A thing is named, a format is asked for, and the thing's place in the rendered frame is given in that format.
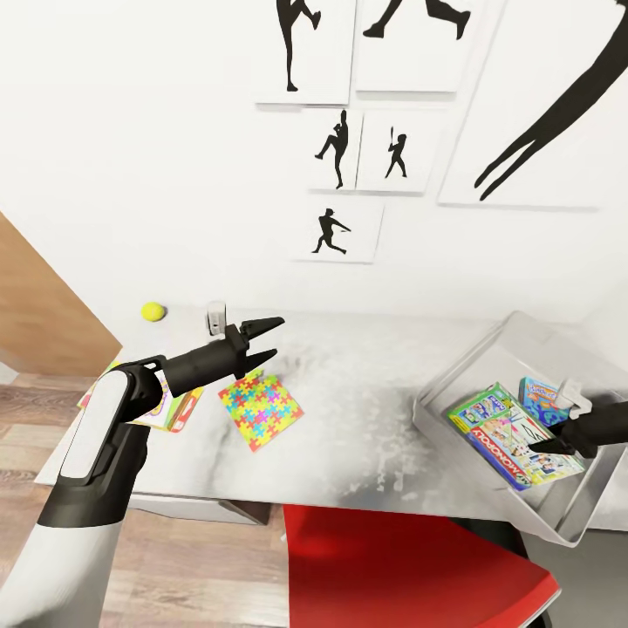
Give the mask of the tennis ball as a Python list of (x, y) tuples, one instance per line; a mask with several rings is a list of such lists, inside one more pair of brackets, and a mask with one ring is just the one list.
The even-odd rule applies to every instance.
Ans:
[(158, 321), (164, 316), (164, 307), (155, 301), (147, 303), (141, 307), (141, 316), (150, 322)]

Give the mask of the board game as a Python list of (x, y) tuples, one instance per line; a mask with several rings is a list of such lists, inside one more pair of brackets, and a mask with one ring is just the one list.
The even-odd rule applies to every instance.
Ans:
[(447, 410), (447, 417), (517, 491), (585, 471), (576, 455), (529, 449), (556, 436), (498, 381)]
[[(195, 388), (191, 392), (186, 392), (174, 399), (174, 396), (168, 388), (163, 371), (158, 371), (155, 375), (159, 378), (163, 389), (163, 398), (158, 407), (155, 407), (147, 414), (140, 416), (132, 423), (151, 426), (167, 431), (168, 433), (180, 433), (186, 424), (188, 417), (192, 413), (196, 402), (201, 397), (204, 386)], [(90, 397), (92, 396), (94, 385), (88, 390), (88, 393), (78, 402), (78, 406), (85, 410)]]
[(568, 419), (570, 407), (561, 409), (554, 404), (557, 389), (547, 384), (524, 377), (520, 381), (520, 403), (536, 417), (541, 424), (550, 427)]

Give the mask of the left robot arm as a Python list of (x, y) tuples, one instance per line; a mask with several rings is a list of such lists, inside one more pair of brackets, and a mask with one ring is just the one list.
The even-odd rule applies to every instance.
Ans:
[[(278, 350), (246, 356), (249, 341), (284, 317), (227, 325), (224, 301), (205, 304), (206, 344), (178, 357), (115, 364), (95, 381), (56, 484), (0, 590), (0, 628), (99, 628), (113, 557), (151, 426), (132, 423), (160, 405), (163, 371), (177, 399), (257, 369)], [(152, 365), (152, 366), (150, 366)]]

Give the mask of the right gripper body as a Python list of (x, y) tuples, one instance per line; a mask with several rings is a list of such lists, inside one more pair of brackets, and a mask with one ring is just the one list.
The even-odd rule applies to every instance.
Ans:
[(618, 403), (592, 407), (577, 419), (568, 416), (563, 429), (566, 439), (586, 459), (597, 458), (599, 446), (628, 442), (628, 423), (621, 417)]

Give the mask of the jigsaw puzzle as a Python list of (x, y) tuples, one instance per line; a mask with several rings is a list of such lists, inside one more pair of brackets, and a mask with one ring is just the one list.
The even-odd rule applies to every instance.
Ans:
[(255, 369), (219, 392), (250, 449), (256, 453), (284, 429), (295, 423), (304, 411), (273, 374), (259, 383), (263, 369)]

